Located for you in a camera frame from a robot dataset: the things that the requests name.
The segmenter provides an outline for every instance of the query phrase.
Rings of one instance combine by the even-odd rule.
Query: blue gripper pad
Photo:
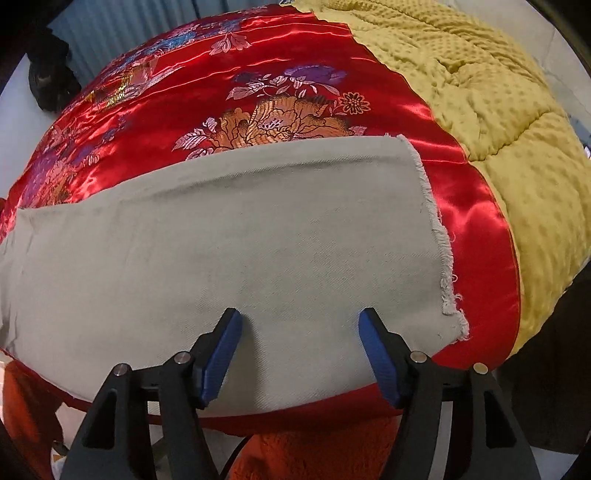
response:
[[[365,349],[382,396],[395,408],[400,403],[398,375],[386,347],[365,310],[359,314],[359,337]]]
[[[205,404],[215,400],[242,335],[242,315],[236,310],[228,322],[203,373],[201,399]]]

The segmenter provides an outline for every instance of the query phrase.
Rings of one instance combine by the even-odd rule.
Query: yellow minky blanket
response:
[[[431,0],[296,0],[347,24],[425,100],[491,186],[521,279],[514,352],[591,254],[591,162],[541,69],[515,41]]]

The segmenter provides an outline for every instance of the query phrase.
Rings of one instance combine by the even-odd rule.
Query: gray fabric swatch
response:
[[[20,210],[0,245],[0,345],[91,400],[115,364],[160,364],[231,306],[243,338],[205,415],[364,387],[364,307],[430,355],[467,333],[430,195],[406,139],[348,137],[214,154]]]

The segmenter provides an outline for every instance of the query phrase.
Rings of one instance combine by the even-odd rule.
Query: black clamp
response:
[[[214,330],[162,366],[116,365],[92,403],[61,480],[156,480],[148,401],[160,402],[174,480],[219,480],[196,408],[217,397],[242,334],[242,316],[226,309]]]
[[[374,309],[359,315],[359,335],[384,398],[404,409],[380,480],[427,480],[441,404],[453,402],[444,480],[540,480],[534,456],[486,365],[441,367],[411,352]]]

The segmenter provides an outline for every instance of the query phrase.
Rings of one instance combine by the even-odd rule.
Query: floral embroidery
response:
[[[155,58],[132,67],[121,77],[121,83],[115,90],[107,92],[98,88],[92,90],[85,100],[97,104],[99,108],[110,108],[118,103],[139,97],[146,90],[181,68],[181,66],[166,67],[161,72],[154,74],[157,63],[158,58]]]
[[[37,144],[35,151],[33,152],[33,157],[38,155],[44,155],[47,153],[48,150],[56,148],[60,145],[63,141],[69,139],[72,136],[72,133],[77,134],[81,130],[72,129],[70,126],[65,128],[61,128],[59,125],[54,124],[45,132],[41,140]]]
[[[226,100],[240,100],[257,93],[257,96],[280,95],[290,88],[298,98],[305,95],[332,93],[339,95],[334,87],[347,74],[341,70],[326,65],[306,65],[287,69],[282,75],[273,77],[272,74],[240,73],[234,77],[236,83],[246,83],[245,86],[234,87],[228,93]]]
[[[349,127],[345,118],[332,116],[336,108],[337,100],[328,101],[320,96],[264,98],[252,113],[235,108],[224,113],[219,122],[208,118],[202,127],[180,137],[173,150],[190,150],[185,160],[191,160],[252,145],[363,135],[366,127]]]
[[[251,46],[246,40],[246,36],[239,35],[238,32],[242,28],[242,22],[258,16],[267,10],[267,6],[251,8],[244,12],[238,18],[229,20],[217,20],[203,23],[196,21],[187,25],[178,27],[164,38],[158,39],[153,43],[138,47],[135,51],[131,51],[121,55],[108,66],[102,75],[113,75],[121,73],[129,67],[139,63],[145,63],[149,57],[160,57],[178,48],[194,43],[198,40],[224,35],[223,38],[212,44],[209,54],[216,55],[218,53],[227,53],[232,47],[236,50],[243,50]]]
[[[343,107],[343,112],[349,115],[359,115],[360,113],[371,110],[369,102],[365,97],[357,92],[347,92],[339,97],[339,104]]]
[[[88,142],[78,150],[72,139],[86,129],[68,129],[67,136],[62,131],[58,134],[50,134],[59,141],[54,140],[45,147],[41,157],[35,162],[20,198],[19,207],[42,207],[66,203],[70,197],[67,188],[74,178],[83,168],[96,164],[100,160],[99,149],[113,141],[117,133],[124,128],[125,117],[121,117],[113,128],[99,137],[98,142]]]

